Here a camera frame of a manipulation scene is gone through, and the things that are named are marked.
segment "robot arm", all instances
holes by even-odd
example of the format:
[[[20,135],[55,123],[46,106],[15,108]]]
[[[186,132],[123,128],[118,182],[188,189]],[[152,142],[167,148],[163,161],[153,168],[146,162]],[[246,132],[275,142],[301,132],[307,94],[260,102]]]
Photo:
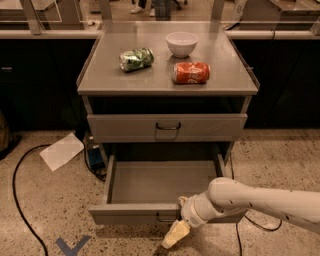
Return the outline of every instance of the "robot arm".
[[[170,248],[185,237],[190,227],[199,227],[247,209],[265,213],[320,234],[320,193],[255,188],[229,178],[214,179],[207,191],[181,199],[181,221],[176,221],[163,246]]]

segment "shoe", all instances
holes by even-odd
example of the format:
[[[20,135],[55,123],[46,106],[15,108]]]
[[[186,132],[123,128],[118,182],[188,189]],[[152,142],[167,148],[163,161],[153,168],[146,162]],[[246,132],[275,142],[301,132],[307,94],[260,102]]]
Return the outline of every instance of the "shoe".
[[[155,17],[155,16],[156,16],[156,12],[155,12],[154,8],[152,8],[152,9],[150,10],[149,16],[150,16],[150,17]]]
[[[131,14],[137,14],[137,13],[142,13],[144,12],[144,9],[141,8],[140,6],[136,6],[133,10],[131,10]]]

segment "white sheet of paper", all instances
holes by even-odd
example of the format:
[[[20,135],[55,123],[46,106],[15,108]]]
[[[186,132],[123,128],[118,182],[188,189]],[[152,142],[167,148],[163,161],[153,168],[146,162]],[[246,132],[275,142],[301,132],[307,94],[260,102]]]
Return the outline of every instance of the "white sheet of paper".
[[[67,137],[41,151],[40,155],[50,169],[55,171],[69,162],[83,148],[82,142],[73,133],[70,133]]]

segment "drawer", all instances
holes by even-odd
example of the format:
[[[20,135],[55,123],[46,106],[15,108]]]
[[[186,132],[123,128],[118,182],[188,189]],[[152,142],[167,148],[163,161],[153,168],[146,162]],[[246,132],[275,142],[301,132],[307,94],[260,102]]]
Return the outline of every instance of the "drawer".
[[[219,155],[210,161],[116,161],[111,155],[102,204],[89,212],[97,225],[159,224],[180,218],[179,196],[191,197],[224,176]],[[239,222],[242,215],[215,219]]]
[[[95,142],[235,141],[246,114],[88,115]]]

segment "bowl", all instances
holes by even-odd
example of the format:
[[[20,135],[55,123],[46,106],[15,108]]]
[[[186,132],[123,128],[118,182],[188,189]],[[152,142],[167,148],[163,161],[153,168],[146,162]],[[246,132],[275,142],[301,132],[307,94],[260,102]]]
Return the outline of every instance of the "bowl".
[[[168,48],[176,58],[188,57],[196,47],[198,40],[195,34],[189,32],[174,32],[166,37]]]

